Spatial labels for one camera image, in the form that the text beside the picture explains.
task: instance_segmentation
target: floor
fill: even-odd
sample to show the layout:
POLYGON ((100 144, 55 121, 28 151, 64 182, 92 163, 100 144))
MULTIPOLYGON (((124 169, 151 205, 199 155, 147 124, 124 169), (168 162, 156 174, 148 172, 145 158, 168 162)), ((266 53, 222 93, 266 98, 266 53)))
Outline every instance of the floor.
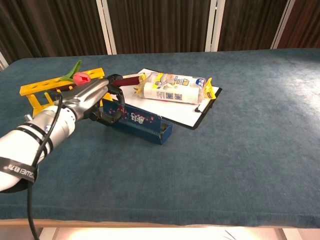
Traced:
MULTIPOLYGON (((40 240, 320 240, 320 229, 258 227, 38 228, 40 240)), ((28 227, 0 227, 1 240, 33 240, 28 227)))

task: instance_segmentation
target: yellow test tube rack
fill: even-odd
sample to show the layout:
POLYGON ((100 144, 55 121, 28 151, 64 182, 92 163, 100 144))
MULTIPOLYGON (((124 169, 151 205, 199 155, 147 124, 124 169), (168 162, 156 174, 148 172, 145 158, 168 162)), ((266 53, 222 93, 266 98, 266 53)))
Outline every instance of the yellow test tube rack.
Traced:
MULTIPOLYGON (((84 71, 84 73, 88 74, 91 79, 102 79, 105 75, 104 70, 100 68, 91 69, 88 71, 84 71)), ((38 81, 35 83, 31 83, 28 85, 23 85, 20 87, 20 95, 26 96, 33 107, 33 113, 32 116, 36 116, 38 113, 40 113, 43 109, 54 105, 54 102, 52 101, 51 97, 47 92, 44 93, 45 98, 47 99, 48 103, 41 105, 38 101, 37 97, 35 96, 35 93, 47 91, 50 89, 56 89, 63 86, 70 85, 70 81, 60 81, 60 77, 44 80, 44 81, 38 81)), ((112 101, 112 97, 109 93, 104 95, 103 97, 106 100, 112 101)))

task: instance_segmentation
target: blue box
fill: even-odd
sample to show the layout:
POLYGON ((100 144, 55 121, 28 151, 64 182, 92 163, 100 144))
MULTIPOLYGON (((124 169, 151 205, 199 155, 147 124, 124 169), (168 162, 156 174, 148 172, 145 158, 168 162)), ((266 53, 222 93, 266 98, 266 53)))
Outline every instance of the blue box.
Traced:
MULTIPOLYGON (((113 115, 119 105, 115 101, 102 99, 103 111, 113 115)), ((163 120, 161 116, 141 108, 125 105, 125 113, 113 128, 131 133, 150 142, 162 145, 171 135, 173 124, 163 120)))

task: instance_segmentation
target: table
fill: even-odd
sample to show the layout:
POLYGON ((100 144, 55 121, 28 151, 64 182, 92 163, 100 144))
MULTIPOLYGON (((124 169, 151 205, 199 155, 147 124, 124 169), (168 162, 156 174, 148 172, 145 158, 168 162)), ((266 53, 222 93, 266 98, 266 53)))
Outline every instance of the table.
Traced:
MULTIPOLYGON (((56 221, 320 228, 320 49, 26 58, 0 73, 0 134, 32 108, 21 85, 103 67, 213 77, 196 130, 163 145, 83 120, 40 164, 33 217, 56 221)), ((26 192, 0 194, 1 224, 26 192)))

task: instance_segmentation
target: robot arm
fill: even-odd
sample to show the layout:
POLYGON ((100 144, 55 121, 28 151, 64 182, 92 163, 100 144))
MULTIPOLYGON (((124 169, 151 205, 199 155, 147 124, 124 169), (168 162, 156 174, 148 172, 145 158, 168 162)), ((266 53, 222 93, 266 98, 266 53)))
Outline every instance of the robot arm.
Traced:
MULTIPOLYGON (((122 91, 110 84, 115 78, 122 77, 111 75, 101 80, 94 79, 62 95, 62 108, 38 163, 74 132, 77 121, 90 118, 109 126, 121 118, 120 110, 113 116, 99 110, 100 100, 108 92, 116 94, 119 103, 124 106, 122 91)), ((34 119, 0 138, 0 193, 23 190, 27 186, 26 180, 35 181, 36 176, 31 165, 57 110, 57 106, 49 106, 34 119), (15 186, 19 185, 18 183, 23 186, 17 189, 15 186)))

